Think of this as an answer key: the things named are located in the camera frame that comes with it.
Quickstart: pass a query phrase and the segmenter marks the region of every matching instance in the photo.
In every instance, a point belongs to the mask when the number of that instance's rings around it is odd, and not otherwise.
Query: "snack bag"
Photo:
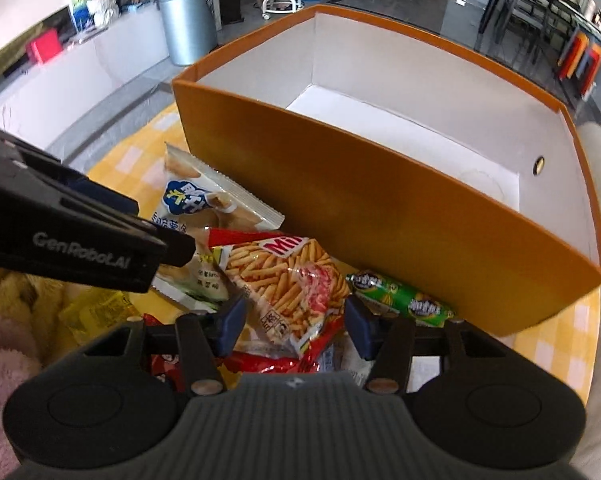
[[[186,266],[160,266],[157,276],[188,296],[222,303],[229,294],[213,265],[206,230],[271,230],[279,228],[284,217],[227,176],[170,144],[165,173],[165,190],[151,221],[194,237],[196,254]]]
[[[264,336],[290,345],[302,357],[298,371],[308,371],[342,328],[350,294],[329,254],[316,240],[282,234],[216,246],[213,254],[254,300]]]
[[[411,316],[424,324],[440,327],[446,319],[454,317],[448,306],[419,292],[413,286],[392,280],[378,272],[362,270],[348,274],[347,282],[362,299],[370,301],[383,313],[383,309]]]
[[[140,314],[127,293],[91,287],[58,314],[78,344],[85,344],[129,317]]]
[[[348,333],[343,334],[337,343],[342,352],[340,370],[349,373],[357,386],[363,386],[370,371],[372,371],[374,361],[365,361],[360,357]]]
[[[223,365],[232,373],[286,374],[297,372],[298,357],[266,357],[233,351],[223,359]]]
[[[161,326],[162,323],[150,314],[143,314],[142,320],[147,326]],[[176,392],[184,392],[183,374],[180,370],[178,355],[152,355],[149,364],[151,374],[159,381],[169,384]]]
[[[319,373],[331,373],[340,370],[343,353],[341,348],[332,343],[319,356],[316,362],[316,371]]]

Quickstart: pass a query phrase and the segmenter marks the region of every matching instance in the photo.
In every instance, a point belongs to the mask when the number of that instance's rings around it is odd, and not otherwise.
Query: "chair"
[[[535,62],[537,57],[538,43],[548,28],[549,17],[551,15],[550,7],[555,1],[556,0],[507,0],[503,8],[504,12],[501,13],[504,14],[503,20],[497,20],[497,24],[495,25],[495,42],[500,43],[503,40],[505,30],[507,29],[507,25],[509,24],[510,20],[512,18],[517,18],[537,31],[535,39],[533,40],[533,43],[530,42],[530,48],[528,50],[528,52],[531,52],[532,48],[534,49],[533,62]],[[526,12],[524,9],[518,6],[519,3],[524,2],[531,4],[532,10],[530,12]],[[540,15],[535,12],[536,9],[541,9]]]
[[[588,46],[589,38],[587,37],[587,34],[579,31],[574,40],[571,42],[567,56],[565,56],[565,59],[561,60],[561,68],[557,74],[561,81],[572,77]]]
[[[597,44],[593,45],[589,53],[589,57],[592,60],[592,63],[583,78],[583,83],[581,84],[580,92],[582,96],[587,94],[590,86],[592,83],[594,83],[598,69],[601,67],[601,46]]]

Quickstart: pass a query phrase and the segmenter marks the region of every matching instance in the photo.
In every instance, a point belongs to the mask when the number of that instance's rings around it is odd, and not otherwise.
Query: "green sausage snack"
[[[430,326],[443,326],[446,319],[454,317],[451,308],[431,296],[372,270],[348,274],[347,282],[354,294],[381,309],[411,316]]]

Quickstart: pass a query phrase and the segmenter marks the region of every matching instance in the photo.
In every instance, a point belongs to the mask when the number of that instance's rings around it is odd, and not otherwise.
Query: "chips bag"
[[[298,371],[311,367],[342,328],[350,294],[329,254],[316,240],[283,234],[210,246],[226,276],[254,300],[266,338],[295,350]]]
[[[196,254],[183,267],[161,265],[157,276],[192,298],[222,303],[229,294],[207,249],[206,229],[271,230],[279,228],[284,217],[227,176],[170,144],[165,174],[165,190],[151,221],[194,237]]]

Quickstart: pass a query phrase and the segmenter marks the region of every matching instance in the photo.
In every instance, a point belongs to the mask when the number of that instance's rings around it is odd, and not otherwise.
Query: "open cardboard box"
[[[173,85],[191,152],[286,215],[283,230],[483,330],[535,325],[601,283],[601,215],[567,109],[474,51],[314,6]]]

